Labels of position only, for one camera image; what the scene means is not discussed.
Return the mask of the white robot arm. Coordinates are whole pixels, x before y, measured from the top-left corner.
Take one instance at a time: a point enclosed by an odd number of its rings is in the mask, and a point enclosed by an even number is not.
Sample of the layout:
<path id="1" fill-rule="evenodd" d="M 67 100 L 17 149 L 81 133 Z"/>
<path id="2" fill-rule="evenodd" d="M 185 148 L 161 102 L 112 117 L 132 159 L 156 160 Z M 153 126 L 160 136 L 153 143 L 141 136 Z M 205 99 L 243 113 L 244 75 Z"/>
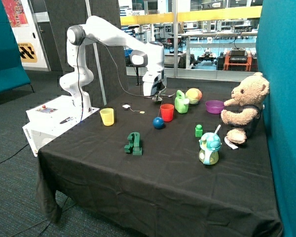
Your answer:
<path id="1" fill-rule="evenodd" d="M 82 87 L 93 81 L 93 73 L 86 65 L 86 45 L 100 42 L 105 46 L 125 46 L 132 49 L 133 66 L 145 67 L 143 93 L 160 102 L 166 88 L 164 76 L 164 47 L 158 41 L 143 43 L 98 16 L 91 16 L 85 24 L 67 30 L 67 62 L 74 71 L 60 78 L 60 86 L 73 97 L 74 106 L 87 112 L 91 108 L 89 94 Z"/>

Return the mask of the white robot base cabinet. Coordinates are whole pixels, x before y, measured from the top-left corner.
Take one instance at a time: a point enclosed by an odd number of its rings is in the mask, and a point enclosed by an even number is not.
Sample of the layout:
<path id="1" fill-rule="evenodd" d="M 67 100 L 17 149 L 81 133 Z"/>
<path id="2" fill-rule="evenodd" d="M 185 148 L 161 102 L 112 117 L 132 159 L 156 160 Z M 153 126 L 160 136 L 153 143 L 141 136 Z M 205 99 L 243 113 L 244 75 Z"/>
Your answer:
<path id="1" fill-rule="evenodd" d="M 61 95 L 27 110 L 29 123 L 23 126 L 23 131 L 34 156 L 37 157 L 40 148 L 98 110 L 99 108 L 86 107 L 81 115 L 74 99 L 67 95 Z"/>

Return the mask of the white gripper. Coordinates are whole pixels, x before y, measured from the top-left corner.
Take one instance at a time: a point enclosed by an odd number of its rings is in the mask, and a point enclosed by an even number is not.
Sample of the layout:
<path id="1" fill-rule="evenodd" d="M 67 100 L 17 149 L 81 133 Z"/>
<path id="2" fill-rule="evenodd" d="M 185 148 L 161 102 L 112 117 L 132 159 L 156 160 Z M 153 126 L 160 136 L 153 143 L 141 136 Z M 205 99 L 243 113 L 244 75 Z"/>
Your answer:
<path id="1" fill-rule="evenodd" d="M 144 96 L 153 96 L 160 94 L 166 89 L 167 79 L 163 73 L 145 73 L 143 76 L 143 93 Z M 153 101 L 157 101 L 157 97 L 153 96 Z M 158 96 L 158 100 L 162 101 L 162 96 Z"/>

